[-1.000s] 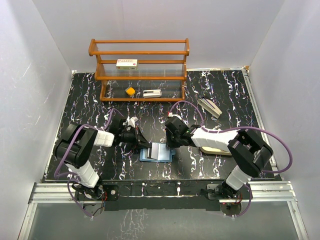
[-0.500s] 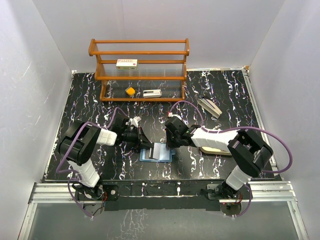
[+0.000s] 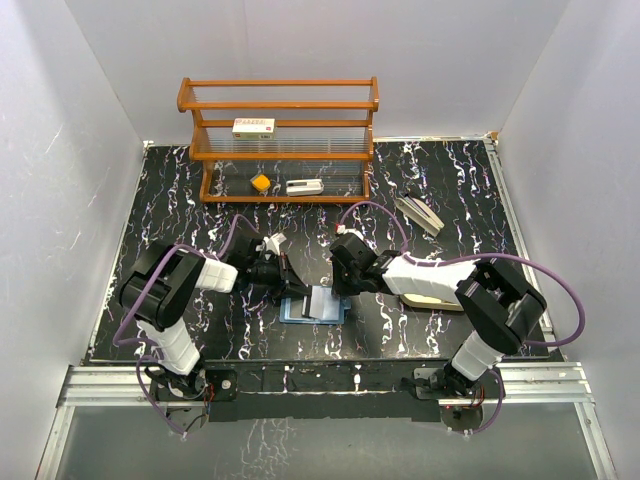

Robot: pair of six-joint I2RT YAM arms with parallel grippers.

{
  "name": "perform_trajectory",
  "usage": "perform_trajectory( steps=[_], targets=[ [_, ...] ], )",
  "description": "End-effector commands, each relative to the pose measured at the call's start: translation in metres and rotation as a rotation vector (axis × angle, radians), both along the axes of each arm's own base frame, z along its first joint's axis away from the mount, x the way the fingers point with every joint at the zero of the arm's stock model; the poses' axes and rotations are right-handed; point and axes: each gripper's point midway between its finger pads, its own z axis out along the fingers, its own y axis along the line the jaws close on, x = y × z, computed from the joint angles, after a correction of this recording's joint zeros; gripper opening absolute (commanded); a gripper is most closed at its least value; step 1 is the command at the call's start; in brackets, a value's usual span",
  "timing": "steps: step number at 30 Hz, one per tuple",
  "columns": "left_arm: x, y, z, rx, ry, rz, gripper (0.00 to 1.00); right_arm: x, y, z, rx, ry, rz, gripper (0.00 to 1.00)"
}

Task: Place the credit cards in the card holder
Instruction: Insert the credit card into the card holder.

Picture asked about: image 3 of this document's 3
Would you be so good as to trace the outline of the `white magnetic stripe card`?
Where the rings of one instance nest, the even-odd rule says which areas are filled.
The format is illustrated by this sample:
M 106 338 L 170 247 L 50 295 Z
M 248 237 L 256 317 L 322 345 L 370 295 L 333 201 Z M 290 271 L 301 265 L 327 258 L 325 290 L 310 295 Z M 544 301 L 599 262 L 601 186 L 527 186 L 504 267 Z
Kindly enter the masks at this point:
M 307 318 L 325 319 L 332 308 L 333 296 L 331 288 L 314 285 L 310 295 L 305 297 L 304 316 Z

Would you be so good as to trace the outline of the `black credit card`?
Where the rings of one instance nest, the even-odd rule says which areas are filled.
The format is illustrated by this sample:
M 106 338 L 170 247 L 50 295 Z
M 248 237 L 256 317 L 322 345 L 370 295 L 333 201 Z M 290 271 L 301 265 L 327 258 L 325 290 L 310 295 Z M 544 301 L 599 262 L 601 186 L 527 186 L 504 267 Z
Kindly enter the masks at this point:
M 304 307 L 305 307 L 305 300 L 303 298 L 287 299 L 286 306 L 285 306 L 284 319 L 286 321 L 291 321 L 291 322 L 302 321 L 305 318 Z

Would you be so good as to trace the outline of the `blue leather card holder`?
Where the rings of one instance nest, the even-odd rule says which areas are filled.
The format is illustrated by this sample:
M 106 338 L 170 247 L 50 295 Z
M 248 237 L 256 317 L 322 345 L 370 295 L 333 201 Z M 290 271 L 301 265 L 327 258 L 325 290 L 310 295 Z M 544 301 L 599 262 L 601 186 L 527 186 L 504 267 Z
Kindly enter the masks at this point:
M 285 298 L 280 306 L 284 324 L 342 325 L 351 309 L 349 297 L 336 296 L 329 286 L 313 286 L 301 298 Z

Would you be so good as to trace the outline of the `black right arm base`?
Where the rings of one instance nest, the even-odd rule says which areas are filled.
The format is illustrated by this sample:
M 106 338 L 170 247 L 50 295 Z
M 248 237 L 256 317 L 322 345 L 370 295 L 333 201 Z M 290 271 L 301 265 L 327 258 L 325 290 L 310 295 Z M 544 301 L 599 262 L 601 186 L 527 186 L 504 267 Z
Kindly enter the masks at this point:
M 401 378 L 400 389 L 418 400 L 460 400 L 461 404 L 440 406 L 440 418 L 448 434 L 465 438 L 486 431 L 496 422 L 506 396 L 498 369 L 468 380 L 449 368 L 416 368 L 410 377 Z

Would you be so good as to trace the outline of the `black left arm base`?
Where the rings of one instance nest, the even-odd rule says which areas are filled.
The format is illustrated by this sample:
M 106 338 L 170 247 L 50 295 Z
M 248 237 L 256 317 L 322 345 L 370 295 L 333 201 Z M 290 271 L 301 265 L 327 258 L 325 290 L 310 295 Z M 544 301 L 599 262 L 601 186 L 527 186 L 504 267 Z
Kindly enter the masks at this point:
M 165 417 L 190 433 L 211 420 L 215 402 L 237 397 L 237 375 L 232 370 L 207 370 L 196 365 L 178 375 L 162 366 L 145 367 L 151 398 L 166 405 Z

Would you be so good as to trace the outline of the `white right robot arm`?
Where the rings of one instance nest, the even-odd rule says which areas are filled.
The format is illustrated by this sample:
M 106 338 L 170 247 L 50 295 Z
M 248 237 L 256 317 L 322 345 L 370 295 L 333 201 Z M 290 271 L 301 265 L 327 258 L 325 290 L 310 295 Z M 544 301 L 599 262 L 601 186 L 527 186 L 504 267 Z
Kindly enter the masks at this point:
M 420 295 L 462 309 L 473 331 L 442 369 L 413 380 L 425 390 L 471 395 L 488 370 L 518 353 L 547 308 L 541 293 L 505 258 L 448 263 L 396 250 L 378 253 L 354 233 L 339 235 L 330 253 L 338 296 Z

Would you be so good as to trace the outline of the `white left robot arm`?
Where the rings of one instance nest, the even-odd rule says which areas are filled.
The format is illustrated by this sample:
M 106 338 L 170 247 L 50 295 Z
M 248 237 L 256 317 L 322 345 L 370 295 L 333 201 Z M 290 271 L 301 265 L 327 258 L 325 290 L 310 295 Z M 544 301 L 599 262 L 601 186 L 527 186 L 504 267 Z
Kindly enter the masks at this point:
M 284 240 L 282 234 L 234 235 L 221 257 L 162 241 L 143 251 L 120 287 L 119 303 L 158 355 L 158 366 L 145 370 L 153 381 L 183 399 L 204 395 L 204 362 L 184 321 L 196 289 L 229 294 L 259 286 L 276 300 L 311 293 L 280 249 Z

